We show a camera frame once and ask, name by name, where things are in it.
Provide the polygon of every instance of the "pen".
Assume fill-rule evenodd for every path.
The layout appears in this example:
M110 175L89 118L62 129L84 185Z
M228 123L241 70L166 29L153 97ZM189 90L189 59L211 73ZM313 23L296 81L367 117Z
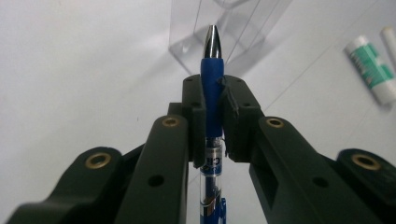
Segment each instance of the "pen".
M206 105L205 165L201 167L201 224L225 223L225 200L221 199L222 125L218 107L224 77L224 62L218 29L207 31L204 58L201 60L201 80Z

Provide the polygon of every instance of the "green label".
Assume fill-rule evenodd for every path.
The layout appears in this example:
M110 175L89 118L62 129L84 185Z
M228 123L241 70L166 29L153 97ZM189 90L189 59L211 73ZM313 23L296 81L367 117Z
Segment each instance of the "green label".
M350 58L358 67L370 89L381 82L393 79L392 72L378 57L378 53L371 44L355 49L350 54Z

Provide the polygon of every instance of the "glue stick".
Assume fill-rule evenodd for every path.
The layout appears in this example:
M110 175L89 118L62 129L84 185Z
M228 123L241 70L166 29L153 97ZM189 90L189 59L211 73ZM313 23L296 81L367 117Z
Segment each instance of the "glue stick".
M346 45L346 53L381 105L396 100L396 79L367 37L361 35Z

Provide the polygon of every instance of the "hole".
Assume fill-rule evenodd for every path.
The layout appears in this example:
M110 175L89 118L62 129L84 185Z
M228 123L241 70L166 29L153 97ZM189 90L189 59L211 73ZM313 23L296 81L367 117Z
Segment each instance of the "hole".
M163 126L165 127L175 127L178 125L178 119L166 118L163 120Z
M314 182L314 184L316 184L318 187L321 187L324 189L329 187L329 182L327 182L327 180L322 177L314 177L312 179L312 182Z
M198 106L200 106L201 104L198 103L198 102L192 102L191 105L194 106L194 107L198 107Z
M360 167L367 169L367 170L379 170L381 168L381 165L379 164L378 161L373 159L370 156L363 155L363 154L355 154L352 155L352 161L359 165Z
M282 128L284 126L282 120L280 119L268 119L267 124L274 128Z
M148 179L148 184L152 187L159 187L164 182L163 176L161 175L154 175Z
M90 169L99 169L106 166L111 160L111 156L104 152L91 155L86 161L85 166Z

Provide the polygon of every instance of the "clear plastic box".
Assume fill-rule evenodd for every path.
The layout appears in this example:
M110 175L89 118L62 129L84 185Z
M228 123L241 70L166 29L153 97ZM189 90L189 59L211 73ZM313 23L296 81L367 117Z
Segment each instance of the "clear plastic box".
M291 0L173 0L169 50L199 73L209 25L218 26L225 66L261 44Z

